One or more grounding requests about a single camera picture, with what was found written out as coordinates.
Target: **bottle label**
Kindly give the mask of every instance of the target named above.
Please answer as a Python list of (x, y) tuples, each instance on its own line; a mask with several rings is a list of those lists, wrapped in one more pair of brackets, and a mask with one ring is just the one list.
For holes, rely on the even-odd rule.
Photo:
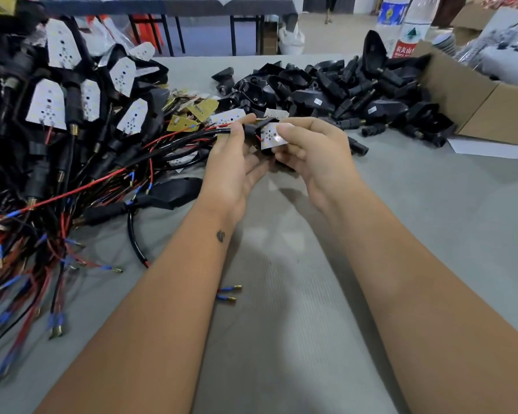
[(399, 40), (395, 45), (393, 51), (393, 58), (408, 58), (413, 53), (416, 44), (426, 37), (430, 23), (427, 24), (416, 24), (416, 23), (403, 23), (401, 26), (401, 32), (399, 32)]
[(396, 4), (383, 2), (378, 14), (379, 25), (399, 26), (405, 17), (405, 11), (409, 4)]

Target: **red label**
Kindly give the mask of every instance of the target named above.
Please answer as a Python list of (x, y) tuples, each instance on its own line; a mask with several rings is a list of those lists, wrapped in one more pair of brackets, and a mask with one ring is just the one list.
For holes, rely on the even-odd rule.
[(408, 58), (413, 53), (415, 47), (415, 43), (397, 41), (397, 45), (395, 45), (395, 51), (393, 51), (393, 58)]

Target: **black table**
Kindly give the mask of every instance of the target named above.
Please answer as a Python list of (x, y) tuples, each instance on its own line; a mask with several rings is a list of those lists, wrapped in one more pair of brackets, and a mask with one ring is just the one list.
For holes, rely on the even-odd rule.
[[(165, 28), (169, 53), (173, 54), (171, 38), (167, 27), (166, 16), (174, 16), (177, 19), (178, 33), (182, 42), (179, 17), (205, 17), (205, 16), (230, 16), (230, 30), (232, 37), (232, 54), (236, 55), (236, 35), (234, 23), (236, 21), (255, 21), (257, 30), (256, 52), (263, 54), (264, 42), (264, 17), (266, 15), (281, 16), (288, 30), (293, 30), (297, 22), (297, 11), (293, 0), (233, 0), (225, 5), (217, 0), (42, 0), (46, 11), (51, 16), (88, 16), (88, 15), (114, 15), (127, 14), (131, 21), (132, 31), (139, 43), (137, 23), (161, 23)], [(133, 14), (146, 14), (148, 19), (135, 20)], [(160, 19), (153, 18), (153, 14), (159, 14)], [(152, 26), (156, 42), (155, 27)]]

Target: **pile of wires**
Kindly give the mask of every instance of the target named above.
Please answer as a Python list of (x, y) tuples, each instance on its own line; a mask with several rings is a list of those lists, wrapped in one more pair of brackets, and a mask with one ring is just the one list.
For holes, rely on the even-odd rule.
[(166, 67), (122, 45), (99, 66), (74, 20), (52, 24), (64, 29), (59, 46), (75, 40), (76, 66), (50, 65), (51, 32), (43, 46), (0, 34), (7, 40), (0, 45), (0, 341), (21, 324), (0, 380), (44, 313), (50, 338), (64, 334), (66, 285), (78, 268), (122, 271), (81, 256), (76, 223), (126, 213), (138, 192), (207, 160), (217, 135), (228, 132), (228, 123), (210, 123), (216, 100), (166, 88)]

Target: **cardboard box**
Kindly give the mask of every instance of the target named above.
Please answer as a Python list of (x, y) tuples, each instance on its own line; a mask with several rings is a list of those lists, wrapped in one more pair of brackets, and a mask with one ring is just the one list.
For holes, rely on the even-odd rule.
[(457, 134), (518, 145), (518, 87), (492, 81), (420, 41), (413, 56), (426, 53), (433, 56), (420, 83), (458, 125)]
[(479, 36), (496, 10), (483, 9), (475, 2), (466, 4), (451, 22), (457, 45), (462, 46)]

